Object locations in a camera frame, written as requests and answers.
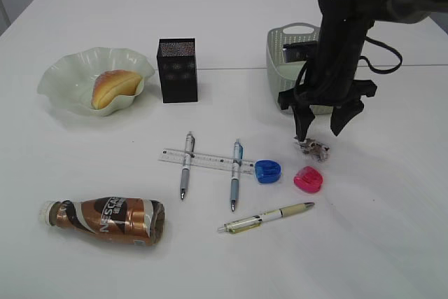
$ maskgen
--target pink sharpener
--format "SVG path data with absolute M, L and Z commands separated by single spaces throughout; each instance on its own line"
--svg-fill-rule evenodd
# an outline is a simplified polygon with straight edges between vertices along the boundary
M 294 177 L 294 184 L 307 193 L 317 193 L 320 191 L 323 178 L 313 167 L 302 168 Z

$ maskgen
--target retractable pen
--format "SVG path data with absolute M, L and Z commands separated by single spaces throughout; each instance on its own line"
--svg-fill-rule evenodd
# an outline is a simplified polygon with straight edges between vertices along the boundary
M 195 138 L 191 131 L 187 134 L 185 141 L 185 153 L 183 154 L 182 176 L 181 176 L 181 200 L 185 197 L 190 179 L 191 153 L 195 148 Z
M 273 221 L 277 220 L 278 218 L 303 213 L 304 211 L 311 209 L 313 206 L 314 202 L 306 202 L 294 204 L 293 206 L 289 207 L 275 209 L 260 215 L 255 215 L 252 217 L 244 218 L 242 220 L 226 223 L 224 226 L 218 229 L 218 232 L 230 232 L 231 234 L 236 234 L 241 231 L 259 227 L 263 222 Z
M 243 146 L 236 140 L 233 146 L 232 180 L 230 182 L 230 208 L 235 211 L 239 194 L 239 175 L 243 159 Z

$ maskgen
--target coffee bottle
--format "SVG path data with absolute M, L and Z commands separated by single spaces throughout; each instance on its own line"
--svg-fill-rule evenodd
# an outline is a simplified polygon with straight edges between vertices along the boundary
M 162 236 L 165 209 L 153 200 L 103 197 L 84 202 L 48 201 L 40 217 L 50 226 L 73 228 L 98 239 L 150 246 Z

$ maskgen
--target white ruler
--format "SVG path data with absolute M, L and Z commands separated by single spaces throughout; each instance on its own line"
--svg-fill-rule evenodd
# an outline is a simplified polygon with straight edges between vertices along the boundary
M 171 148 L 164 148 L 160 154 L 159 160 L 174 162 L 177 164 L 183 163 L 184 151 L 173 150 Z M 191 153 L 191 165 L 205 168 L 221 169 L 224 171 L 232 171 L 233 158 L 218 157 L 216 155 Z M 255 161 L 242 160 L 241 173 L 254 174 Z

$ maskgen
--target pencil sharpener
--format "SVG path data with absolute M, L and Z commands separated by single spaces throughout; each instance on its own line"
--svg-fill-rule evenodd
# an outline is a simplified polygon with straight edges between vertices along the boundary
M 255 175 L 259 183 L 274 183 L 280 179 L 281 167 L 272 160 L 259 160 L 255 163 Z
M 194 39 L 160 39 L 157 65 L 164 103 L 197 102 Z
M 317 193 L 323 183 L 321 174 L 311 166 L 302 168 L 294 177 L 294 184 L 307 193 Z

